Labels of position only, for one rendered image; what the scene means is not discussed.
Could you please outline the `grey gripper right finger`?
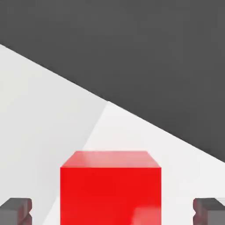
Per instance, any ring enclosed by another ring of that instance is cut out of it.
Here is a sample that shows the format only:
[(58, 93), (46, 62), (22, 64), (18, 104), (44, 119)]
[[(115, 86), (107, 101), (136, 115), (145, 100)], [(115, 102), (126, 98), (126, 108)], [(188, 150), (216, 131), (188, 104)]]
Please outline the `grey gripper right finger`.
[(216, 198), (195, 198), (193, 209), (193, 225), (225, 225), (225, 206)]

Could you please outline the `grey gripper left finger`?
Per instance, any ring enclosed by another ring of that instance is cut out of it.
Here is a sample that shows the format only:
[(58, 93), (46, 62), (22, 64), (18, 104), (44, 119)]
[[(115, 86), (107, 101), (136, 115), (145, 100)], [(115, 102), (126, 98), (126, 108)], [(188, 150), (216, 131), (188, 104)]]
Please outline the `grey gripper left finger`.
[(0, 206), (0, 225), (32, 225), (32, 200), (9, 198)]

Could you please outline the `small red cube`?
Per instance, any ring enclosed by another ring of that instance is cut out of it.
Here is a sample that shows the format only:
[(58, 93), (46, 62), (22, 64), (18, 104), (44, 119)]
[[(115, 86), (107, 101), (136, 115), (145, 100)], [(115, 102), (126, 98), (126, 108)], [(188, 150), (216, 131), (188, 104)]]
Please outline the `small red cube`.
[(77, 151), (60, 168), (60, 225), (161, 225), (161, 167), (146, 151)]

